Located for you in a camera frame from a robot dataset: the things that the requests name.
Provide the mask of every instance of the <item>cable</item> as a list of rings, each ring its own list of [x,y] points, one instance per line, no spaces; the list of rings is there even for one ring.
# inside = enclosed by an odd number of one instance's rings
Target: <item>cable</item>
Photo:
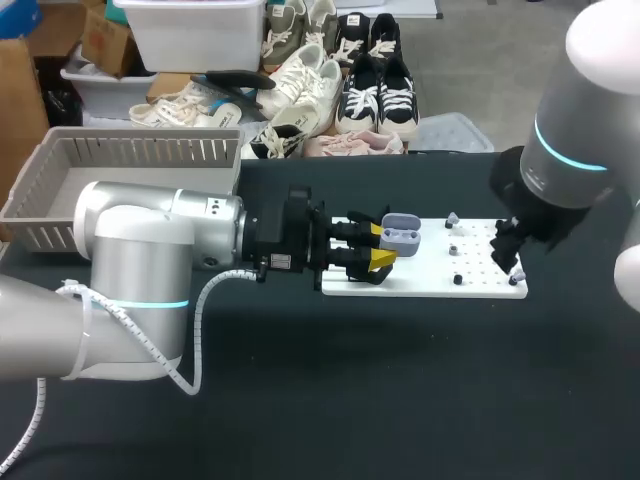
[[[65,287],[56,290],[56,293],[65,294],[78,294],[81,295],[83,291],[88,292],[91,300],[96,302],[107,312],[115,317],[120,324],[125,327],[129,332],[138,340],[140,345],[158,362],[167,375],[187,394],[196,395],[200,391],[202,384],[202,312],[204,310],[204,303],[211,290],[224,280],[230,278],[239,278],[245,280],[256,280],[256,274],[248,270],[229,270],[213,277],[204,286],[198,301],[196,303],[196,313],[193,321],[193,385],[190,385],[185,378],[180,375],[178,370],[173,367],[167,357],[153,344],[153,342],[145,335],[145,333],[138,327],[133,320],[127,315],[127,312],[113,303],[104,295],[87,288],[84,285],[67,285]]]
[[[75,280],[65,280],[65,286],[78,285]],[[93,320],[93,304],[91,303],[91,296],[89,295],[89,289],[84,285],[81,287],[82,293],[82,336],[80,337],[80,346],[78,347],[78,355],[76,355],[76,361],[73,364],[71,373],[66,377],[62,377],[62,380],[75,380],[82,373],[84,368],[84,361],[87,358],[87,350],[89,350],[89,338],[91,338],[91,322]]]
[[[44,378],[38,378],[37,388],[38,393],[36,394],[36,406],[33,410],[31,422],[29,422],[29,426],[24,432],[24,435],[22,435],[22,438],[20,439],[18,444],[11,451],[7,459],[2,462],[2,465],[0,465],[0,477],[4,475],[7,470],[9,470],[9,467],[13,465],[13,462],[15,462],[23,452],[23,450],[27,448],[27,445],[29,445],[31,438],[33,437],[33,435],[35,435],[36,430],[38,429],[40,419],[42,418],[42,414],[44,413],[44,404],[47,400],[47,381]]]
[[[129,315],[127,315],[124,309],[114,304],[107,297],[99,294],[94,290],[91,290],[85,285],[71,283],[73,282],[73,280],[67,280],[65,282],[66,285],[56,290],[56,293],[60,295],[82,296],[84,317],[83,335],[88,335],[88,327],[90,326],[91,322],[91,314],[87,308],[87,300],[88,298],[90,298],[91,300],[102,306],[102,308],[104,308],[111,315],[113,315],[116,320],[118,320],[127,330],[129,330],[129,332],[138,340],[138,342],[140,342],[144,349],[147,350],[147,352],[155,359],[156,362],[162,365],[171,379],[182,390],[184,390],[185,393],[187,393],[188,395],[195,395],[200,391],[200,386],[202,384],[202,313],[204,311],[204,305],[207,301],[209,293],[211,293],[211,290],[213,290],[214,287],[222,283],[224,280],[229,280],[231,278],[256,281],[257,277],[254,272],[251,272],[249,270],[229,270],[216,275],[211,280],[209,280],[209,282],[207,282],[207,284],[200,292],[198,301],[196,302],[196,311],[193,321],[193,385],[189,385],[184,377],[178,373],[178,371],[169,363],[169,360],[167,360],[162,352],[160,352],[160,350],[153,344],[153,342],[149,340],[149,338],[144,334],[142,330],[140,330],[140,328],[133,322],[133,320],[129,318]],[[76,378],[82,368],[82,364],[84,363],[84,358],[86,356],[86,342],[84,341],[84,339],[83,342],[81,342],[80,350],[81,351],[78,353],[78,357],[76,358],[72,373],[69,376],[65,377],[65,379]],[[7,470],[9,470],[11,465],[13,465],[13,463],[18,459],[24,449],[27,448],[27,445],[31,441],[31,438],[35,435],[36,430],[38,429],[38,425],[40,424],[40,420],[42,419],[42,414],[44,413],[44,405],[47,399],[46,379],[38,378],[37,388],[38,390],[36,394],[36,406],[33,411],[33,416],[31,417],[31,422],[29,422],[27,430],[24,432],[24,435],[22,435],[22,438],[15,446],[15,448],[11,451],[11,454],[9,454],[6,460],[0,465],[0,477],[4,475]]]

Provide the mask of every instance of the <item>white spiral cable wrap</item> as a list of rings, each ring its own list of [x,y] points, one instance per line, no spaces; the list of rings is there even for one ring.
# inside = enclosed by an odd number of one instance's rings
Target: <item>white spiral cable wrap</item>
[[[160,352],[160,350],[149,340],[149,338],[144,334],[142,330],[129,318],[126,311],[114,304],[111,300],[109,300],[104,295],[99,294],[86,287],[85,285],[73,284],[71,282],[67,282],[67,285],[56,290],[56,293],[60,295],[80,295],[83,298],[83,312],[85,317],[85,332],[88,333],[87,326],[90,325],[90,320],[87,321],[87,308],[86,308],[86,300],[87,297],[91,298],[92,301],[96,302],[102,308],[104,308],[107,312],[109,312],[116,320],[120,322],[122,326],[124,326],[142,345],[142,347],[147,350],[149,355],[153,357],[153,359],[162,365],[167,375],[171,377],[171,379],[188,395],[195,395],[200,391],[200,386],[202,384],[202,313],[204,311],[204,305],[207,301],[207,297],[211,290],[214,289],[217,285],[219,285],[224,280],[229,280],[232,278],[243,279],[243,280],[256,280],[256,274],[249,270],[228,270],[219,275],[213,277],[207,284],[204,286],[200,295],[198,296],[198,301],[196,302],[196,311],[195,317],[193,321],[193,356],[194,356],[194,379],[193,385],[189,385],[189,383],[184,379],[182,375],[178,373],[178,371],[169,363],[169,360]],[[79,355],[79,358],[83,358],[86,352]],[[74,372],[70,375],[70,377],[75,377],[77,375],[77,365],[74,365]],[[38,425],[40,423],[40,419],[42,418],[42,414],[44,412],[44,405],[47,396],[47,385],[46,380],[44,378],[38,378],[38,393],[36,396],[36,406],[33,412],[33,417],[31,418],[31,422],[27,427],[24,435],[12,450],[11,454],[7,457],[7,459],[2,462],[0,465],[0,477],[11,467],[11,465],[18,459],[23,450],[27,447],[31,438],[36,432]]]
[[[13,465],[13,462],[15,462],[22,451],[27,448],[27,445],[29,445],[29,442],[31,441],[31,437],[35,435],[36,430],[38,429],[40,419],[44,413],[44,403],[47,399],[47,382],[44,378],[38,378],[37,388],[38,393],[36,394],[36,407],[33,410],[33,416],[31,417],[29,426],[24,432],[24,435],[22,435],[18,444],[14,447],[6,460],[2,462],[2,465],[0,465],[0,477],[9,470],[9,467]]]

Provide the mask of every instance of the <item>white pegboard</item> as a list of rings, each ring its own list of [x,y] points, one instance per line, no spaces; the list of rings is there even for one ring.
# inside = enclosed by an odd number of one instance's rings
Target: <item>white pegboard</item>
[[[343,218],[334,218],[347,222]],[[495,220],[460,219],[453,228],[445,228],[444,218],[423,218],[418,253],[398,258],[393,271],[382,285],[349,281],[342,267],[331,266],[322,276],[325,295],[371,297],[448,297],[522,299],[529,291],[526,280],[509,285],[509,275],[491,259],[489,242],[495,237]],[[458,254],[449,255],[449,247]],[[345,242],[332,240],[332,248]],[[520,257],[512,272],[522,269]],[[462,275],[462,285],[453,283]]]

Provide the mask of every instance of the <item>white storage bin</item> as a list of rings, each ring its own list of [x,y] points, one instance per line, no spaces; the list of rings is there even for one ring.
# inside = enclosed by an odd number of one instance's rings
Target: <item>white storage bin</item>
[[[114,0],[147,70],[251,70],[260,65],[265,0]]]
[[[84,104],[84,111],[92,117],[129,119],[129,109],[147,103],[147,92],[156,76],[123,77],[94,76],[79,73],[82,63],[71,61],[60,70],[69,80]]]

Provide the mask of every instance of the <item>sneaker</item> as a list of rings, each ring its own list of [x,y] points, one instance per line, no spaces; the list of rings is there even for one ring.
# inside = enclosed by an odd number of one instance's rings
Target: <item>sneaker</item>
[[[400,25],[390,13],[378,15],[373,22],[369,55],[382,63],[386,63],[393,56],[402,57]]]
[[[360,55],[344,82],[336,112],[338,133],[375,130],[378,122],[378,74],[375,61]]]
[[[333,116],[340,99],[342,87],[342,72],[340,65],[335,60],[328,60],[320,68],[319,72],[308,71],[307,87],[300,94],[296,105],[310,103],[318,110],[320,118],[318,126],[311,136],[320,135],[327,131],[333,122]]]
[[[171,103],[159,99],[152,105],[134,105],[129,109],[134,127],[209,127],[218,125],[207,115],[206,107],[194,103]]]
[[[195,82],[189,82],[179,92],[160,95],[156,101],[162,99],[174,104],[194,103],[203,107],[210,107],[213,103],[223,98],[225,98],[224,95],[210,88]]]
[[[262,43],[262,68],[271,73],[298,48],[302,40],[307,6],[304,0],[286,0],[284,5],[269,5],[269,31]]]
[[[316,0],[305,20],[304,45],[317,43],[329,55],[336,49],[338,14],[333,0]]]
[[[242,147],[242,159],[287,158],[318,125],[313,105],[295,105],[282,110],[255,138]]]
[[[262,114],[272,119],[283,109],[290,107],[306,87],[307,71],[320,70],[324,62],[324,50],[310,43],[296,50],[269,78],[276,82],[272,90],[260,90],[256,101],[262,105]]]
[[[369,17],[361,13],[350,13],[338,19],[336,53],[331,58],[340,64],[342,74],[349,74],[353,62],[369,48]]]
[[[380,133],[396,132],[404,142],[415,136],[420,118],[418,101],[411,73],[400,57],[392,57],[382,73],[380,108]]]
[[[365,130],[335,137],[320,136],[304,144],[305,157],[333,157],[356,155],[402,155],[404,145],[397,133],[379,135]]]

